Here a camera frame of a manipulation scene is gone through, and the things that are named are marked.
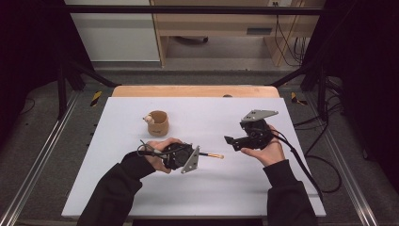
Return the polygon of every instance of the white tabletop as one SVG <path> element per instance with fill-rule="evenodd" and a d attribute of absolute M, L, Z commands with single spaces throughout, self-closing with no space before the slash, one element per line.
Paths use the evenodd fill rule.
<path fill-rule="evenodd" d="M 260 218 L 266 215 L 267 190 L 271 187 L 262 164 L 235 152 L 224 136 L 246 135 L 240 120 L 253 109 L 276 110 L 266 118 L 297 149 L 307 166 L 287 107 L 282 98 L 215 97 L 110 97 L 62 212 L 63 217 L 78 218 L 101 177 L 129 152 L 149 140 L 176 137 L 203 153 L 224 154 L 224 159 L 201 156 L 199 168 L 181 174 L 155 172 L 141 181 L 134 218 Z M 169 132 L 152 137 L 143 117 L 153 110 L 168 113 Z M 288 146 L 295 177 L 303 181 L 317 216 L 325 216 L 323 204 Z"/>

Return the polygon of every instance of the silver metal plate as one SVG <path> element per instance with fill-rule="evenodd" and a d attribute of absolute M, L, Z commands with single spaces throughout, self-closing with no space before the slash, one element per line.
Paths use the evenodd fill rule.
<path fill-rule="evenodd" d="M 188 158 L 187 162 L 182 167 L 181 173 L 187 173 L 189 171 L 195 170 L 199 165 L 199 157 L 200 157 L 200 146 L 191 153 L 190 157 Z"/>
<path fill-rule="evenodd" d="M 258 121 L 279 114 L 278 111 L 251 110 L 241 121 Z"/>

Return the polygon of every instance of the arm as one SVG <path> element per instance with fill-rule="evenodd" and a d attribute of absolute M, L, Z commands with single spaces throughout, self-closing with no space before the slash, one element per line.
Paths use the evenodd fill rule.
<path fill-rule="evenodd" d="M 317 225 L 305 187 L 294 177 L 289 161 L 280 161 L 263 170 L 272 185 L 267 193 L 268 225 Z"/>
<path fill-rule="evenodd" d="M 162 142 L 150 141 L 154 149 L 163 151 L 179 139 L 169 138 Z M 135 194 L 142 187 L 140 179 L 156 170 L 170 173 L 161 158 L 126 154 L 99 181 L 87 206 L 77 221 L 77 226 L 120 226 L 132 209 Z"/>
<path fill-rule="evenodd" d="M 277 138 L 274 137 L 260 151 L 243 148 L 241 152 L 257 158 L 264 165 L 263 170 L 272 185 L 267 199 L 268 225 L 317 225 L 305 187 L 294 177 Z"/>

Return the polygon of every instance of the person's right hand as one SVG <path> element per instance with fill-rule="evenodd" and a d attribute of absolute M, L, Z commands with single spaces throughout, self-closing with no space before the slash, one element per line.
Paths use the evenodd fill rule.
<path fill-rule="evenodd" d="M 153 147 L 155 150 L 158 151 L 163 151 L 167 146 L 169 146 L 172 143 L 182 143 L 181 140 L 177 138 L 170 137 L 164 141 L 149 141 L 147 144 Z M 153 166 L 155 170 L 159 170 L 165 173 L 170 173 L 171 169 L 167 169 L 162 161 L 162 158 L 157 157 L 157 156 L 149 156 L 145 155 L 147 160 L 150 162 L 150 164 Z"/>
<path fill-rule="evenodd" d="M 279 134 L 276 132 L 276 129 L 270 124 L 269 124 L 269 126 L 270 126 L 270 129 L 272 130 L 272 133 L 275 136 L 278 136 Z M 281 144 L 279 143 L 279 140 L 275 137 L 273 137 L 272 140 L 269 142 L 269 144 L 260 151 L 249 149 L 249 148 L 242 148 L 241 152 L 246 155 L 255 157 L 265 167 L 268 167 L 272 164 L 278 163 L 279 161 L 282 161 L 285 159 Z"/>

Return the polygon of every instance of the black jacket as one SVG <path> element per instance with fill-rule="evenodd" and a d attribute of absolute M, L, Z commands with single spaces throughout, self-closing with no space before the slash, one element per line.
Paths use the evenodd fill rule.
<path fill-rule="evenodd" d="M 268 191 L 268 225 L 317 225 L 302 182 L 297 181 L 288 160 L 263 168 L 272 188 Z M 144 157 L 116 164 L 97 184 L 77 226 L 120 226 L 132 209 L 140 179 L 155 172 Z"/>

